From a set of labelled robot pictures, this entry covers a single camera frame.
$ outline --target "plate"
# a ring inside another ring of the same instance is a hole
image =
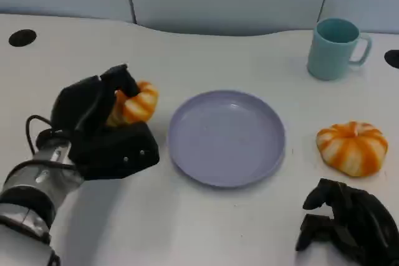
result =
[[[227,188],[274,173],[285,144],[284,126],[268,104],[230,90],[189,99],[173,115],[168,134],[177,167],[199,182]]]

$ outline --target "mini pumpkin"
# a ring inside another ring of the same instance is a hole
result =
[[[380,130],[356,121],[319,131],[316,143],[327,165],[353,177],[379,171],[388,151]]]
[[[115,93],[117,100],[107,120],[108,126],[123,126],[137,121],[148,121],[158,103],[158,90],[149,82],[137,83],[140,93],[128,98],[121,90]]]

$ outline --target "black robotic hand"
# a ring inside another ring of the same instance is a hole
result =
[[[313,240],[330,241],[361,265],[399,265],[397,225],[375,196],[344,183],[321,179],[303,208],[313,210],[324,203],[332,208],[334,219],[306,214],[296,251],[305,250]]]
[[[86,181],[120,179],[157,164],[158,145],[144,121],[118,128],[106,125],[117,90],[128,97],[140,93],[126,65],[64,88],[52,109],[52,128],[40,133],[36,146],[68,139],[68,157]]]

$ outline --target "white table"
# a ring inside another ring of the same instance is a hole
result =
[[[302,203],[321,177],[366,189],[399,220],[399,70],[383,59],[398,47],[399,36],[372,34],[374,47],[361,71],[320,82],[305,67],[311,31],[210,37],[123,22],[7,15],[0,15],[0,24],[4,178],[30,158],[24,120],[33,113],[49,116],[62,87],[126,62],[136,79],[160,90],[149,125],[161,161],[124,180],[85,183],[68,197],[52,229],[63,265],[347,265],[331,245],[314,244],[302,255],[294,250],[305,215]],[[8,37],[25,28],[34,29],[37,40],[11,47]],[[287,132],[281,169],[235,191],[202,186],[178,173],[165,142],[168,122],[184,100],[225,88],[263,99]],[[350,179],[319,156],[318,130],[350,120],[374,124],[389,141],[375,176]]]

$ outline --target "teal mug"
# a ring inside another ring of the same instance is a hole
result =
[[[350,57],[359,39],[367,41],[366,50],[359,60],[352,61]],[[336,18],[320,21],[313,31],[307,70],[321,80],[341,78],[350,65],[363,65],[371,48],[371,38],[360,33],[353,23]]]

